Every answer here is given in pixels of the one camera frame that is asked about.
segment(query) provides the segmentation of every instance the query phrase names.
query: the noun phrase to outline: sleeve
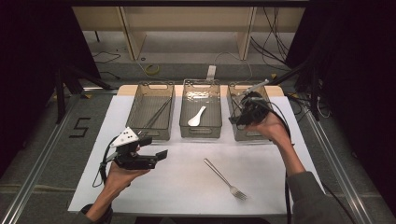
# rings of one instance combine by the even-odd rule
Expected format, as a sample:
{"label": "sleeve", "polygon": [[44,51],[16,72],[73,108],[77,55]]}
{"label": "sleeve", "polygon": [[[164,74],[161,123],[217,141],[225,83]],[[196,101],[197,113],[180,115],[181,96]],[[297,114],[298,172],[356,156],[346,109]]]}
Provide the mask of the sleeve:
{"label": "sleeve", "polygon": [[293,219],[300,223],[345,223],[337,204],[328,198],[311,172],[292,175],[287,178],[294,201]]}
{"label": "sleeve", "polygon": [[73,218],[72,223],[75,224],[91,224],[93,223],[89,218],[85,216],[84,213],[78,212],[78,214]]}
{"label": "sleeve", "polygon": [[107,208],[105,213],[99,218],[99,220],[93,222],[89,218],[85,216],[87,212],[90,210],[92,207],[92,204],[87,204],[85,205],[81,211],[78,212],[78,214],[73,218],[72,223],[73,224],[99,224],[99,223],[110,223],[111,218],[113,217],[113,209],[111,208],[111,205]]}

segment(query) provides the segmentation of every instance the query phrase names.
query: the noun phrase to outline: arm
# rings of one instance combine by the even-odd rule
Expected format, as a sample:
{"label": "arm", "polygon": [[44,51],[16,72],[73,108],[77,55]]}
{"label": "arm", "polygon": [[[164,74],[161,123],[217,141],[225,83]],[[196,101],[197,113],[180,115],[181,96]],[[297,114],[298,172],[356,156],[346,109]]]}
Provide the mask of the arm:
{"label": "arm", "polygon": [[262,122],[252,123],[245,130],[261,133],[278,147],[294,201],[294,223],[344,223],[336,204],[323,193],[312,173],[305,170],[277,116],[270,112]]}
{"label": "arm", "polygon": [[115,162],[111,162],[110,171],[108,172],[107,181],[102,192],[97,197],[95,203],[85,214],[85,217],[79,213],[73,223],[90,223],[98,220],[106,212],[120,193],[131,184],[138,176],[148,173],[149,170],[125,170],[120,168]]}

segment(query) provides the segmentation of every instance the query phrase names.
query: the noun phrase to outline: metal fork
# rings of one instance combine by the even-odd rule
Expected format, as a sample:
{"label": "metal fork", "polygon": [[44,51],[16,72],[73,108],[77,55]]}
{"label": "metal fork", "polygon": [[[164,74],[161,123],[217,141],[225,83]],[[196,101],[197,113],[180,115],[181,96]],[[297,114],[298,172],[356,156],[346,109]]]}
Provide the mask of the metal fork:
{"label": "metal fork", "polygon": [[245,200],[248,196],[244,194],[241,190],[238,188],[232,186],[227,179],[216,169],[216,167],[210,162],[207,158],[204,159],[204,162],[230,187],[230,192],[233,196],[240,200]]}

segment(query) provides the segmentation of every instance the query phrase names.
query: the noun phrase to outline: white spoon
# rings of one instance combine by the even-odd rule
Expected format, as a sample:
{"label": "white spoon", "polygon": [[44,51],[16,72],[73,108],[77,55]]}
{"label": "white spoon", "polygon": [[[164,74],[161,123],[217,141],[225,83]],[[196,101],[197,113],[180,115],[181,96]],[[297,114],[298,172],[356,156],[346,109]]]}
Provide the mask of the white spoon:
{"label": "white spoon", "polygon": [[195,115],[192,119],[189,120],[188,124],[192,127],[198,126],[201,122],[201,115],[206,109],[206,106],[202,106],[201,109],[198,111],[198,114]]}

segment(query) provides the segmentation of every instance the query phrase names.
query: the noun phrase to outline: table surface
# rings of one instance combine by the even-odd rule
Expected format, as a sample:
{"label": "table surface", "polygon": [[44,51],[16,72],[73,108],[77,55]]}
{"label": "table surface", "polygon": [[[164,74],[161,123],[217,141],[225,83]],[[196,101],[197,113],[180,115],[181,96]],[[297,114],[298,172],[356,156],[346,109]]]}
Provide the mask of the table surface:
{"label": "table surface", "polygon": [[[107,110],[92,154],[68,210],[79,211],[93,203],[102,186],[93,188],[108,143],[125,129],[135,86],[120,88]],[[182,86],[176,86],[181,92]],[[285,215],[285,167],[275,145],[269,141],[235,142],[225,94],[221,94],[222,127],[218,139],[182,138],[178,126],[181,96],[175,97],[171,139],[142,147],[141,155],[154,155],[168,149],[168,157],[156,168],[138,177],[113,202],[119,214],[161,217],[262,217]],[[292,142],[306,170],[318,174],[310,158],[297,121],[285,96],[270,96],[290,126]],[[230,181],[248,196],[236,199],[227,185],[205,164],[208,158]]]}

